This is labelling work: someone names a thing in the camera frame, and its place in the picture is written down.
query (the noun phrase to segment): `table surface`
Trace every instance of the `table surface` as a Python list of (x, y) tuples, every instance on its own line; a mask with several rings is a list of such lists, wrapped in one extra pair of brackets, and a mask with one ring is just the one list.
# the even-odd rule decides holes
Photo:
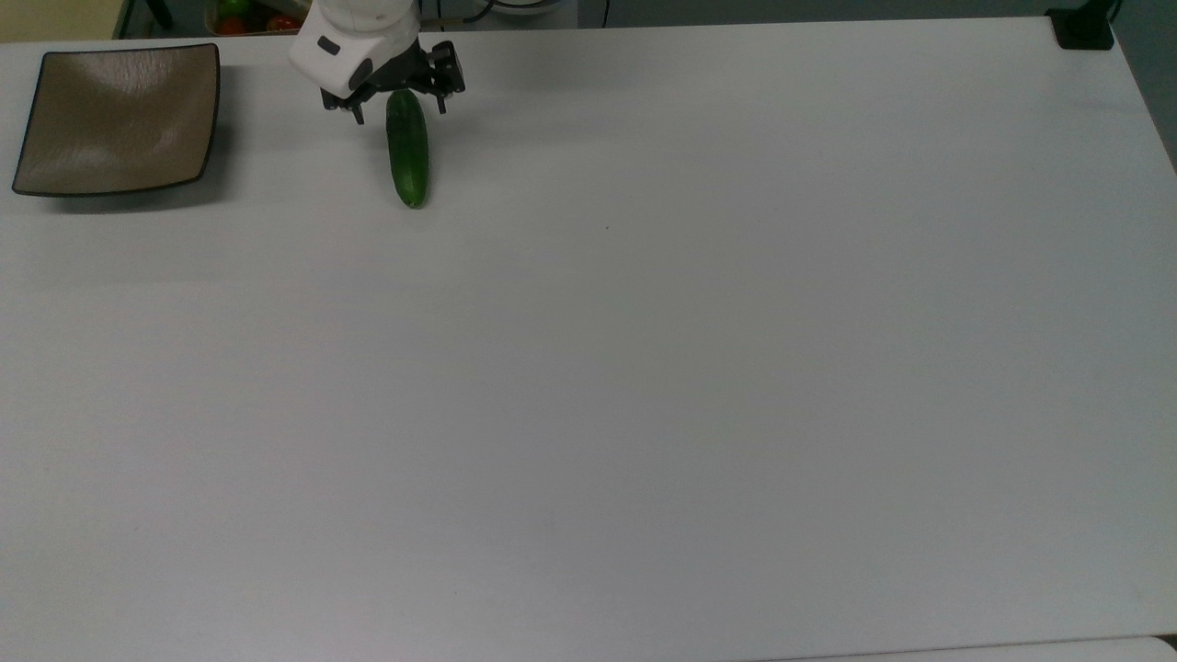
[[(453, 40), (423, 211), (284, 38), (219, 42), (199, 183), (0, 193), (0, 657), (1177, 630), (1177, 178), (1118, 49)], [(0, 47), (0, 178), (54, 47)]]
[(838, 662), (1177, 662), (1177, 651), (1157, 638), (1036, 643), (923, 653), (851, 655)]

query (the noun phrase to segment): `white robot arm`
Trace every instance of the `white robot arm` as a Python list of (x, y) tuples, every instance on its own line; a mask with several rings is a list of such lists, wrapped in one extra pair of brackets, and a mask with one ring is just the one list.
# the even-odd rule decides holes
[(290, 59), (322, 88), (327, 110), (360, 108), (377, 92), (414, 90), (445, 100), (466, 86), (453, 42), (431, 52), (418, 41), (415, 0), (317, 0), (299, 31)]

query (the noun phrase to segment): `green vegetable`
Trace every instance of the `green vegetable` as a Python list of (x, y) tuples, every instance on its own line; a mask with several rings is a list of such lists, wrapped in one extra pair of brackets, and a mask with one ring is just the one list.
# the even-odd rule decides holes
[(411, 91), (398, 90), (388, 97), (385, 131), (397, 194), (419, 210), (430, 193), (430, 138), (421, 102)]
[(217, 2), (219, 18), (240, 16), (250, 11), (250, 0), (220, 0)]

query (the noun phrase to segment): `cucumber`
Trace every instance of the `cucumber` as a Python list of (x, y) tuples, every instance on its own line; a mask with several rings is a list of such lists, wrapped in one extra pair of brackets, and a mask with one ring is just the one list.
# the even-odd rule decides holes
[(419, 210), (430, 193), (430, 138), (425, 112), (417, 94), (398, 90), (388, 95), (385, 115), (392, 183), (400, 199)]

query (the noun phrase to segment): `square plate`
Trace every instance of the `square plate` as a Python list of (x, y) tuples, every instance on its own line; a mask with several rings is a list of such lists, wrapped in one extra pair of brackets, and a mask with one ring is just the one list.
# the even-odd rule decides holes
[(195, 181), (219, 95), (214, 44), (46, 53), (12, 190), (101, 196)]

